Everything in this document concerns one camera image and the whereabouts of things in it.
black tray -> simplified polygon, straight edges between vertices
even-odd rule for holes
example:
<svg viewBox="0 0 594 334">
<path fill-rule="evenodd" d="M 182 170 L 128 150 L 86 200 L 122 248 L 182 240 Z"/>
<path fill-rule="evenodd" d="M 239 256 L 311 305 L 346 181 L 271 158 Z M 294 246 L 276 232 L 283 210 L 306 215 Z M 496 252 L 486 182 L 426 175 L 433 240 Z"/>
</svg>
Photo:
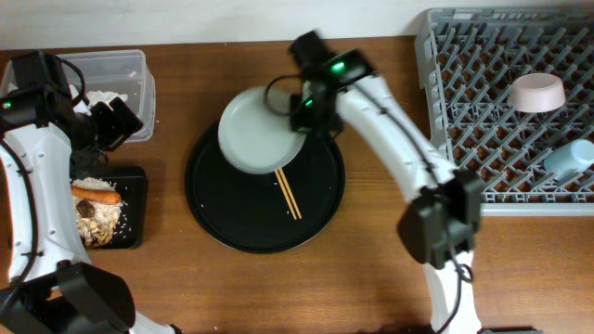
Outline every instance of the black tray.
<svg viewBox="0 0 594 334">
<path fill-rule="evenodd" d="M 297 247 L 320 232 L 341 203 L 342 155 L 331 137 L 308 137 L 283 171 L 303 220 L 289 214 L 273 173 L 244 173 L 226 161 L 215 125 L 190 155 L 187 204 L 204 230 L 233 249 L 273 253 Z"/>
<path fill-rule="evenodd" d="M 127 204 L 122 206 L 122 214 L 111 242 L 98 249 L 134 249 L 140 246 L 149 189 L 145 171 L 137 166 L 109 167 L 91 177 L 116 183 L 115 190 Z"/>
</svg>

white wall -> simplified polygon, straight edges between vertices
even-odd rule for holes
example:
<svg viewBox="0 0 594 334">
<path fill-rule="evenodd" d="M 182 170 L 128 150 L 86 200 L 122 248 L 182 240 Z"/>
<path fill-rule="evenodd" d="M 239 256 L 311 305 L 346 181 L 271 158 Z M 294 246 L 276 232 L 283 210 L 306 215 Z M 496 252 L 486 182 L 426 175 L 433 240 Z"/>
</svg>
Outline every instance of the white wall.
<svg viewBox="0 0 594 334">
<path fill-rule="evenodd" d="M 563 6 L 594 0 L 0 0 L 0 49 L 416 34 L 437 6 Z"/>
</svg>

motion-blurred robot arm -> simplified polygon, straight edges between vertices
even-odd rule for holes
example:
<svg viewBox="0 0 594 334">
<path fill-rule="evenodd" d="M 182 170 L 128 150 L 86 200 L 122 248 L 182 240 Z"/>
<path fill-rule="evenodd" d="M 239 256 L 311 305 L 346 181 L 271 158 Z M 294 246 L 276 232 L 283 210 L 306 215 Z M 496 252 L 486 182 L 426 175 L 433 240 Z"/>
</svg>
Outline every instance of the motion-blurred robot arm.
<svg viewBox="0 0 594 334">
<path fill-rule="evenodd" d="M 72 98 L 62 64 L 82 84 Z M 10 287 L 0 323 L 14 333 L 181 333 L 136 312 L 125 282 L 90 264 L 78 235 L 70 176 L 105 159 L 142 127 L 119 99 L 86 109 L 70 62 L 35 52 L 12 60 L 18 89 L 0 98 L 0 158 L 12 218 Z M 61 296 L 50 299 L 53 290 Z"/>
<path fill-rule="evenodd" d="M 310 32 L 290 52 L 304 81 L 303 94 L 291 98 L 291 129 L 340 132 L 344 121 L 365 138 L 409 203 L 398 234 L 423 264 L 433 330 L 476 334 L 481 322 L 474 309 L 471 262 L 481 179 L 458 170 L 429 143 L 359 51 L 336 55 Z"/>
</svg>

wooden chopstick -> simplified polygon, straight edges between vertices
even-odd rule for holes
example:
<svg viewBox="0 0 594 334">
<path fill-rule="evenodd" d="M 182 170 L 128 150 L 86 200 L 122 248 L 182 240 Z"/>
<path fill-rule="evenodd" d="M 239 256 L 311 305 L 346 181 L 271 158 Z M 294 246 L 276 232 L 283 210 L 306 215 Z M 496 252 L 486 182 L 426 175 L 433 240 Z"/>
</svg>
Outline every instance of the wooden chopstick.
<svg viewBox="0 0 594 334">
<path fill-rule="evenodd" d="M 297 216 L 299 219 L 302 219 L 301 213 L 299 212 L 299 207 L 297 206 L 297 202 L 295 201 L 295 197 L 293 196 L 293 192 L 291 191 L 291 187 L 289 186 L 289 181 L 287 181 L 287 177 L 285 176 L 285 172 L 283 172 L 282 168 L 278 169 L 280 173 L 280 177 L 285 183 L 285 187 L 287 188 L 287 192 L 289 193 L 289 198 L 291 198 L 291 202 L 293 203 L 293 207 L 295 207 L 295 211 L 297 211 Z"/>
<path fill-rule="evenodd" d="M 282 194 L 285 196 L 287 205 L 289 206 L 289 209 L 291 210 L 293 219 L 297 220 L 297 216 L 295 215 L 295 211 L 293 210 L 293 207 L 291 205 L 291 200 L 289 199 L 289 195 L 287 194 L 287 189 L 285 189 L 285 184 L 284 184 L 284 182 L 282 182 L 282 178 L 280 177 L 280 173 L 278 172 L 278 170 L 275 170 L 275 175 L 277 176 L 278 183 L 280 184 L 280 188 L 282 189 Z"/>
</svg>

cable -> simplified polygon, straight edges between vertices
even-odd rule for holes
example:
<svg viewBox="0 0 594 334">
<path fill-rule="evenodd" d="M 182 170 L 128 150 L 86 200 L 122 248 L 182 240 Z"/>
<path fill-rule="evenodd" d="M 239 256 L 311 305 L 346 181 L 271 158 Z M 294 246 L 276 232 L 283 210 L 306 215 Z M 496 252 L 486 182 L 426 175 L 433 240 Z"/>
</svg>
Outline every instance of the cable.
<svg viewBox="0 0 594 334">
<path fill-rule="evenodd" d="M 433 170 L 433 167 L 434 166 L 427 159 L 427 157 L 423 153 L 422 149 L 420 149 L 419 145 L 417 144 L 417 142 L 413 138 L 412 134 L 407 130 L 407 128 L 400 121 L 398 121 L 398 119 L 395 118 L 394 115 L 392 115 L 392 114 L 390 114 L 388 112 L 388 109 L 387 108 L 385 108 L 384 106 L 382 106 L 380 104 L 380 102 L 378 102 L 373 96 L 371 96 L 371 94 L 369 92 L 367 92 L 364 88 L 360 87 L 356 83 L 353 83 L 352 86 L 359 93 L 361 93 L 367 100 L 369 100 L 373 105 L 375 105 L 380 110 L 380 114 L 381 115 L 387 116 L 392 122 L 394 122 L 396 124 L 396 126 L 398 126 L 398 128 L 400 128 L 400 130 L 402 131 L 402 133 L 405 134 L 405 136 L 407 137 L 407 139 L 410 142 L 410 144 L 412 144 L 412 146 L 415 148 L 415 150 L 419 154 L 420 159 L 422 160 L 423 164 L 425 165 L 425 170 L 427 171 L 427 173 L 431 176 L 432 180 L 437 185 L 436 195 L 441 197 L 442 196 L 442 185 L 437 180 L 437 175 L 435 174 L 435 171 Z M 466 264 L 460 265 L 458 263 L 458 260 L 456 259 L 456 248 L 454 247 L 454 243 L 452 242 L 452 238 L 451 238 L 451 236 L 449 234 L 449 230 L 447 229 L 447 226 L 446 226 L 447 219 L 446 218 L 447 217 L 445 217 L 445 219 L 443 220 L 443 222 L 444 222 L 444 230 L 445 230 L 445 237 L 447 239 L 448 251 L 449 251 L 450 257 L 452 259 L 452 263 L 454 264 L 454 268 L 456 270 L 456 273 L 458 273 L 458 291 L 456 292 L 456 302 L 454 304 L 454 309 L 452 310 L 452 313 L 450 314 L 450 316 L 448 317 L 448 319 L 446 320 L 446 322 L 441 326 L 441 328 L 439 328 L 439 330 L 437 330 L 435 332 L 435 334 L 441 334 L 441 333 L 443 333 L 447 329 L 447 327 L 449 326 L 449 324 L 452 322 L 452 320 L 454 320 L 454 318 L 456 317 L 456 314 L 458 313 L 458 309 L 460 307 L 460 300 L 461 300 L 461 297 L 462 297 L 462 282 L 466 282 L 466 283 L 471 284 L 472 281 L 474 280 L 474 275 L 472 273 L 471 268 L 468 265 L 466 265 Z M 464 269 L 466 269 L 466 271 L 468 272 L 468 276 L 465 276 L 464 275 Z"/>
<path fill-rule="evenodd" d="M 29 200 L 29 212 L 31 214 L 31 251 L 29 253 L 23 253 L 21 255 L 28 256 L 29 260 L 25 265 L 22 273 L 17 276 L 17 279 L 12 283 L 12 290 L 8 293 L 8 296 L 5 298 L 2 306 L 0 306 L 0 317 L 4 317 L 6 312 L 12 307 L 14 302 L 16 301 L 17 296 L 19 295 L 19 289 L 27 278 L 27 275 L 31 272 L 33 265 L 35 264 L 35 259 L 37 258 L 37 248 L 39 242 L 39 230 L 37 225 L 37 210 L 35 209 L 35 198 L 33 197 L 33 190 L 31 186 L 31 179 L 29 178 L 29 173 L 25 168 L 22 161 L 19 159 L 19 156 L 15 151 L 6 143 L 6 141 L 0 141 L 0 146 L 8 152 L 8 155 L 12 158 L 13 161 L 17 164 L 19 168 L 18 173 L 22 176 L 22 180 L 25 184 L 25 189 L 27 190 L 27 198 Z"/>
<path fill-rule="evenodd" d="M 59 61 L 68 66 L 69 68 L 71 68 L 71 70 L 74 71 L 74 73 L 76 73 L 76 75 L 78 75 L 79 79 L 81 80 L 81 91 L 78 92 L 78 95 L 72 99 L 72 106 L 76 107 L 79 103 L 81 103 L 81 101 L 84 98 L 84 91 L 85 91 L 85 86 L 84 86 L 84 76 L 83 76 L 83 72 L 76 67 L 74 64 L 72 64 L 71 62 L 69 62 L 66 59 L 62 59 L 60 58 Z"/>
<path fill-rule="evenodd" d="M 270 91 L 270 88 L 272 88 L 272 86 L 274 84 L 276 84 L 277 82 L 279 82 L 281 80 L 284 80 L 284 79 L 293 79 L 293 78 L 299 78 L 299 77 L 300 76 L 298 74 L 281 75 L 281 76 L 278 76 L 277 78 L 275 78 L 273 81 L 271 81 L 268 84 L 268 86 L 264 90 L 264 104 L 268 108 L 268 110 L 270 110 L 274 114 L 277 114 L 278 116 L 291 116 L 296 111 L 298 111 L 298 109 L 296 109 L 295 111 L 289 111 L 289 112 L 278 111 L 276 108 L 272 107 L 272 105 L 270 104 L 270 101 L 268 101 L 268 92 Z"/>
</svg>

